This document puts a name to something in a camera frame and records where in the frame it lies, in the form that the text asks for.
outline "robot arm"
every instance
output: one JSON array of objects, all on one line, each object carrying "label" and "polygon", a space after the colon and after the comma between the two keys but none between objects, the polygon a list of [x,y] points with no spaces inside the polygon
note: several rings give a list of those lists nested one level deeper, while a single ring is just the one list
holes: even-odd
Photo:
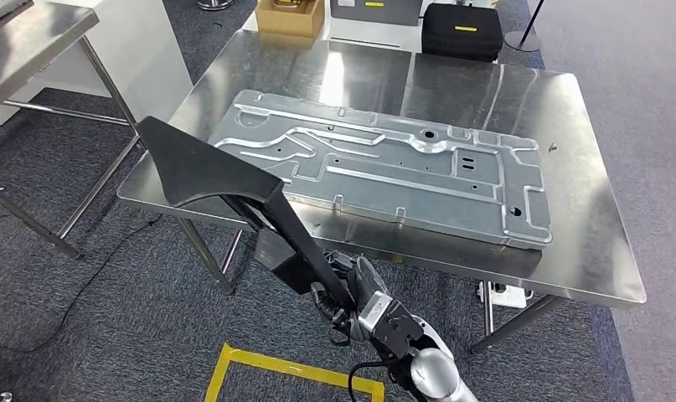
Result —
[{"label": "robot arm", "polygon": [[258,233],[256,259],[296,293],[310,292],[348,340],[370,342],[402,388],[420,402],[477,402],[446,344],[390,296],[366,258],[323,254],[284,197],[280,178],[154,117],[137,131],[171,205],[222,198]]},{"label": "robot arm", "polygon": [[313,300],[331,325],[355,341],[371,342],[391,378],[417,400],[477,402],[461,380],[453,354],[441,337],[428,322],[409,314],[390,296],[369,260],[353,260],[337,251],[329,253],[327,259],[336,272],[350,272],[348,288],[356,305],[356,311],[350,314],[326,310],[326,305],[334,304],[325,295],[316,297],[322,287],[313,284]]}]

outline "table leg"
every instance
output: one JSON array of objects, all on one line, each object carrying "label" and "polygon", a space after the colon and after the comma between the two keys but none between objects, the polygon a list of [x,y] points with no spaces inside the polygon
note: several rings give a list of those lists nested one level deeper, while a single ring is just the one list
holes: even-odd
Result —
[{"label": "table leg", "polygon": [[79,258],[81,253],[72,247],[69,243],[65,242],[54,232],[45,228],[38,220],[32,218],[31,215],[24,212],[23,209],[19,208],[15,203],[7,199],[0,193],[0,206],[9,211],[10,214],[18,217],[24,224],[26,224],[31,230],[37,232],[38,235],[42,236],[52,245],[55,245],[61,250],[64,254],[68,255],[71,258]]},{"label": "table leg", "polygon": [[[118,87],[116,87],[116,84],[113,82],[111,76],[108,74],[108,70],[106,70],[106,67],[103,65],[103,63],[101,63],[101,59],[93,49],[93,46],[91,46],[89,39],[86,36],[84,36],[83,38],[79,39],[79,45],[84,50],[86,57],[89,59],[91,65],[93,65],[99,78],[101,78],[101,82],[103,82],[103,85],[106,86],[108,92],[111,94],[111,97],[113,98],[114,101],[116,101],[118,106],[120,106],[123,115],[126,117],[125,121],[122,121],[120,119],[114,119],[113,121],[109,122],[125,123],[125,125],[128,125],[132,128],[135,135],[127,143],[127,145],[123,148],[121,153],[116,157],[116,159],[111,163],[111,165],[106,169],[106,171],[101,175],[101,178],[99,178],[95,182],[93,188],[91,188],[91,191],[89,191],[88,194],[86,194],[86,197],[84,198],[83,201],[81,201],[81,204],[79,204],[79,206],[76,207],[74,213],[69,217],[69,219],[67,219],[66,223],[59,230],[59,232],[57,232],[59,237],[61,237],[62,239],[65,238],[66,235],[68,235],[69,232],[74,228],[76,223],[81,218],[81,215],[84,214],[84,212],[86,212],[86,210],[89,208],[89,205],[93,202],[98,193],[100,193],[103,187],[106,186],[106,183],[108,183],[108,180],[111,178],[111,176],[113,176],[113,173],[115,173],[118,167],[121,166],[121,163],[123,163],[128,154],[131,153],[134,146],[136,146],[140,142],[140,137],[137,135],[136,129],[137,121],[135,120],[135,117],[133,116],[130,107],[123,99],[123,95],[118,90]],[[89,118],[88,116],[82,116],[77,112],[74,112],[74,114],[72,114],[71,116],[86,118],[90,120],[98,120],[98,116],[93,116],[93,118]]]},{"label": "table leg", "polygon": [[491,285],[489,281],[483,281],[483,318],[486,323],[486,337],[493,333],[493,299],[491,298]]},{"label": "table leg", "polygon": [[224,255],[224,259],[222,260],[222,266],[219,267],[217,260],[212,255],[212,252],[207,248],[207,245],[204,243],[204,240],[202,240],[202,237],[199,235],[197,228],[194,227],[194,224],[192,224],[192,221],[185,218],[176,218],[176,220],[180,225],[180,229],[182,229],[183,233],[187,236],[189,243],[193,246],[194,250],[197,251],[197,254],[199,254],[204,266],[219,283],[219,287],[221,287],[224,294],[231,294],[234,291],[234,288],[226,277],[226,271],[229,269],[231,259],[236,251],[236,246],[239,244],[241,239],[242,231],[237,230],[234,234],[230,248],[227,250],[226,254]]},{"label": "table leg", "polygon": [[542,316],[546,312],[553,310],[564,301],[564,297],[552,295],[547,295],[539,299],[532,306],[526,308],[513,319],[503,324],[497,330],[493,331],[493,333],[486,336],[483,340],[481,340],[481,342],[473,345],[471,347],[471,352],[480,353],[492,347],[494,344],[502,342],[504,339],[512,336],[520,329],[528,326],[536,318]]},{"label": "table leg", "polygon": [[234,4],[234,0],[196,0],[196,4],[204,11],[221,11]]}]

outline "gray carpet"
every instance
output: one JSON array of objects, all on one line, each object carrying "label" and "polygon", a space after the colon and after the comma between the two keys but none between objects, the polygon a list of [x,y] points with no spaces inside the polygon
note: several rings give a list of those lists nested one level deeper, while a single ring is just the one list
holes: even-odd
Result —
[{"label": "gray carpet", "polygon": [[[201,13],[190,1],[165,3],[193,80],[254,7],[240,0],[222,13]],[[504,31],[524,23],[524,2],[501,3]],[[542,67],[537,54],[504,50],[500,61]],[[108,100],[55,90],[36,101],[117,114]],[[129,137],[122,127],[20,112],[0,127],[0,187],[58,227]],[[30,401],[201,400],[223,343],[343,373],[376,358],[365,345],[331,345],[310,300],[251,260],[251,237],[231,269],[234,296],[221,294],[169,217],[121,242],[157,217],[115,200],[113,188],[131,165],[124,164],[71,233],[87,254],[82,261],[54,252],[16,219],[0,219],[0,346],[29,349],[47,339],[108,259],[46,347],[36,353],[0,348],[0,391]],[[230,242],[226,229],[199,229],[217,255]],[[395,296],[442,335],[482,401],[630,400],[608,309],[568,302],[493,351],[472,356],[467,347],[483,328],[476,282],[375,262]],[[496,313],[502,322],[515,311]],[[386,400],[410,400],[384,370],[360,375],[385,382]],[[344,389],[258,368],[232,365],[227,379],[222,400],[348,400]]]}]

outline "black case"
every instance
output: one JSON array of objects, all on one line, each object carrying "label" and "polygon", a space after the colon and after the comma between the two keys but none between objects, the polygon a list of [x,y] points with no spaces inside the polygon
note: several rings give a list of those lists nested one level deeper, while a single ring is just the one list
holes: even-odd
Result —
[{"label": "black case", "polygon": [[498,12],[492,8],[430,4],[421,29],[421,52],[494,61],[503,47]]}]

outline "black pole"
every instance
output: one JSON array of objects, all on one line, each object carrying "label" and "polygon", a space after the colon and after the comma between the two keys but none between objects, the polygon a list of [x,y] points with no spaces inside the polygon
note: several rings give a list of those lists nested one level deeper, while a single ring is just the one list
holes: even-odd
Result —
[{"label": "black pole", "polygon": [[540,8],[542,7],[542,3],[544,3],[544,0],[539,0],[538,7],[535,9],[535,12],[533,13],[533,17],[530,19],[530,22],[528,23],[527,29],[525,29],[525,33],[523,33],[523,38],[520,39],[520,45],[523,44],[523,42],[528,38],[528,34],[530,33],[530,29],[532,29],[533,24],[535,23],[535,19],[537,18],[537,14],[539,13]]}]

